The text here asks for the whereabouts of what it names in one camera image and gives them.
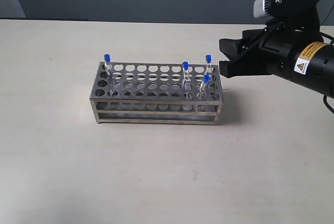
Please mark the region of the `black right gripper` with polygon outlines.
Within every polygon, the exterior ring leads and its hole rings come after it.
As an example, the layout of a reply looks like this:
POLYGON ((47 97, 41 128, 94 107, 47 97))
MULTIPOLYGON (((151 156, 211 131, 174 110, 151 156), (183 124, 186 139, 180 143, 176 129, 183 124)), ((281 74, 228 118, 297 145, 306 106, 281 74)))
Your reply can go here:
POLYGON ((242 31, 240 39, 220 39, 219 50, 229 61, 219 62, 226 78, 264 74, 291 80, 297 54, 322 41, 317 4, 320 0, 257 0, 257 18, 271 17, 265 29, 242 31))

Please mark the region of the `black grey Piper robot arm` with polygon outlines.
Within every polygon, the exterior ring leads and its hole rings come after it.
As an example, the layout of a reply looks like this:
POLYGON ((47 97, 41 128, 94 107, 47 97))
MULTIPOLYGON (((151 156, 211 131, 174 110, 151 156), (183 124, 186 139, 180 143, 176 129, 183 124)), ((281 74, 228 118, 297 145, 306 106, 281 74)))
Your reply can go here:
POLYGON ((228 59, 220 74, 276 75, 333 97, 333 45, 324 42, 317 12, 319 0, 255 0, 255 18, 272 17, 263 29, 244 30, 241 39, 220 39, 228 59))

